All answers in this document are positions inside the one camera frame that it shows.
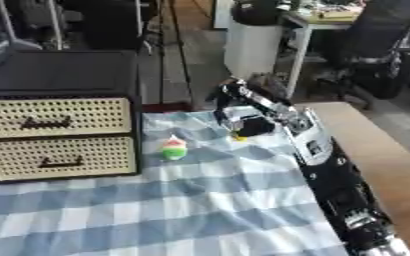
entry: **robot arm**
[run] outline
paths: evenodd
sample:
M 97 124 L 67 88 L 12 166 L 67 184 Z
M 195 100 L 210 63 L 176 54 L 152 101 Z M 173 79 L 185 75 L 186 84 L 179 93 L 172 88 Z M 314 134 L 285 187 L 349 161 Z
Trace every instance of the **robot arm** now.
M 238 79 L 219 85 L 208 100 L 217 100 L 218 123 L 238 136 L 276 128 L 287 135 L 303 176 L 350 255 L 410 256 L 360 171 L 311 109 L 299 111 L 286 99 Z M 260 115 L 230 120 L 224 108 L 232 101 L 250 105 Z

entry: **blue checkered cloth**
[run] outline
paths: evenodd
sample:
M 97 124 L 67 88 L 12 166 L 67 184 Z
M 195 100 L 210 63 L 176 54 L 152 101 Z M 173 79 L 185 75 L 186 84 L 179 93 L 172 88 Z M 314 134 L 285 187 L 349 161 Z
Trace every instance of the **blue checkered cloth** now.
M 172 134 L 178 161 L 160 154 Z M 142 175 L 0 186 L 0 256 L 347 255 L 290 152 L 211 112 L 147 114 Z

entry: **drawer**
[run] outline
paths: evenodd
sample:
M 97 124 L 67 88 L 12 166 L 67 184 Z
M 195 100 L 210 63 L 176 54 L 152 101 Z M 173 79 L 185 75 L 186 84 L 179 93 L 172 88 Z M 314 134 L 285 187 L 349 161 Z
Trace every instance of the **drawer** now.
M 131 137 L 0 142 L 0 182 L 137 174 Z
M 0 138 L 131 131 L 126 98 L 1 100 Z

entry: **drawer handle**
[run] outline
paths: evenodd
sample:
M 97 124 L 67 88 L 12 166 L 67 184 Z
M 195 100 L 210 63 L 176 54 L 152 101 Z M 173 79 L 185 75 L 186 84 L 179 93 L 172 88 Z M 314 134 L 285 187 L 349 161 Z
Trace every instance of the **drawer handle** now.
M 27 117 L 20 129 L 68 128 L 73 120 L 65 116 L 62 121 L 37 122 L 33 117 Z
M 39 168 L 76 167 L 82 165 L 84 165 L 84 159 L 82 156 L 78 156 L 76 160 L 71 163 L 51 163 L 51 159 L 49 157 L 45 157 L 39 165 Z

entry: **wooden table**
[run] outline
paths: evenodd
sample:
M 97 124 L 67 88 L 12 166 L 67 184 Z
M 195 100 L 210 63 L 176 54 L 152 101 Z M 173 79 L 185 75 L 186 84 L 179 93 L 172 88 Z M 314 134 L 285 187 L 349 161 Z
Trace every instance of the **wooden table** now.
M 359 167 L 410 246 L 410 153 L 346 103 L 306 104 Z
M 359 14 L 344 18 L 319 18 L 318 15 L 305 16 L 299 12 L 287 12 L 284 19 L 297 24 L 303 28 L 303 36 L 298 42 L 297 53 L 295 55 L 292 70 L 289 76 L 287 94 L 291 98 L 295 92 L 297 81 L 301 73 L 306 51 L 315 30 L 341 30 L 347 29 L 357 19 Z

